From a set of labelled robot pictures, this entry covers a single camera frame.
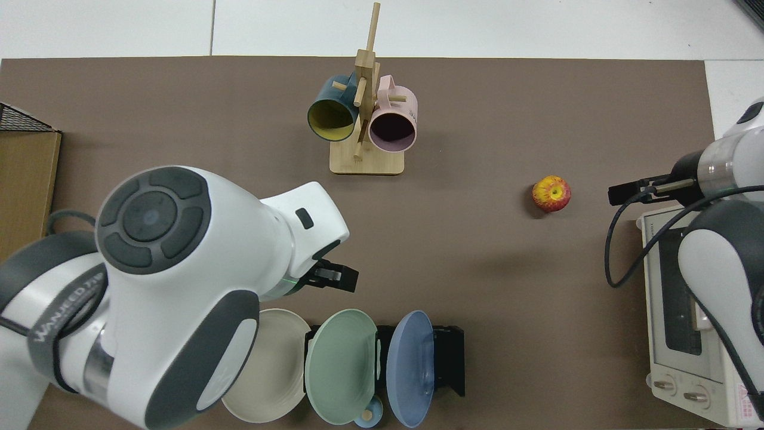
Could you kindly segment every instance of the apple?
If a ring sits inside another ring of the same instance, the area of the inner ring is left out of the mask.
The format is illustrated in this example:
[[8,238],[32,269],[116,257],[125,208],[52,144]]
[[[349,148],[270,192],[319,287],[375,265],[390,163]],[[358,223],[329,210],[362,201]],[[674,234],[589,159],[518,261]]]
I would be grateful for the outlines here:
[[565,179],[550,174],[533,185],[533,203],[546,213],[562,209],[571,199],[571,188]]

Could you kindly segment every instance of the wire mesh basket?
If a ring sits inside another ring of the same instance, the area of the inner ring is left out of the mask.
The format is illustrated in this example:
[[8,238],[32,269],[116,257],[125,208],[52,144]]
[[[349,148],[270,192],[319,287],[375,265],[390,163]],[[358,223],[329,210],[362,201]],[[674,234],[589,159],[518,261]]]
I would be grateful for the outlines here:
[[57,132],[50,125],[5,103],[0,103],[0,132]]

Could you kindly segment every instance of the white plate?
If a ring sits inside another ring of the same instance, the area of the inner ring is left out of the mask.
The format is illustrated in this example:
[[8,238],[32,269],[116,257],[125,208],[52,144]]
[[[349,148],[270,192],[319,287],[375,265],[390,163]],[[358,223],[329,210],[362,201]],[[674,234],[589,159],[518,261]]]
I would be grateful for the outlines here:
[[286,309],[260,313],[260,331],[244,369],[223,404],[246,422],[270,422],[303,399],[305,333],[310,327]]

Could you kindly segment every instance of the wooden mug rack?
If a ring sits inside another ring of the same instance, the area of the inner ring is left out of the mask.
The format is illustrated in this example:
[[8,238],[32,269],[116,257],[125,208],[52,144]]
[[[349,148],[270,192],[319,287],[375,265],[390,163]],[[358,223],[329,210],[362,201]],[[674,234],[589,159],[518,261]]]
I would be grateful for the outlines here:
[[[355,78],[358,84],[353,102],[358,107],[355,127],[347,139],[331,142],[329,146],[329,170],[335,174],[394,175],[403,172],[403,153],[382,151],[370,142],[368,134],[379,83],[380,64],[374,53],[379,13],[380,4],[374,3],[366,49],[359,49],[355,56]],[[340,90],[345,89],[341,83],[334,82],[332,85]],[[405,96],[398,96],[391,101],[406,100]]]

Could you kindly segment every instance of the brown table mat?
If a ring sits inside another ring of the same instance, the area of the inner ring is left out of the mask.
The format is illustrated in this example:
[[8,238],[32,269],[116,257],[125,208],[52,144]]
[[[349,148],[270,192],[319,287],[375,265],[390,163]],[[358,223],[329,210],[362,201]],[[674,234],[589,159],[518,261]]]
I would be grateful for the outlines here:
[[[351,230],[327,258],[355,294],[306,289],[266,303],[311,324],[345,308],[395,324],[422,309],[466,333],[467,396],[435,394],[421,428],[698,428],[654,398],[641,273],[604,280],[607,187],[667,173],[708,145],[694,61],[382,58],[419,100],[419,135],[396,177],[336,176],[306,123],[322,82],[351,58],[3,60],[0,99],[64,131],[54,209],[96,213],[127,176],[180,164],[259,197],[319,181]],[[572,200],[542,215],[530,186],[557,174]],[[641,245],[625,213],[617,274]],[[382,426],[402,428],[389,407]],[[218,404],[183,428],[250,428]],[[260,428],[331,428],[307,399]],[[31,428],[131,428],[49,389]]]

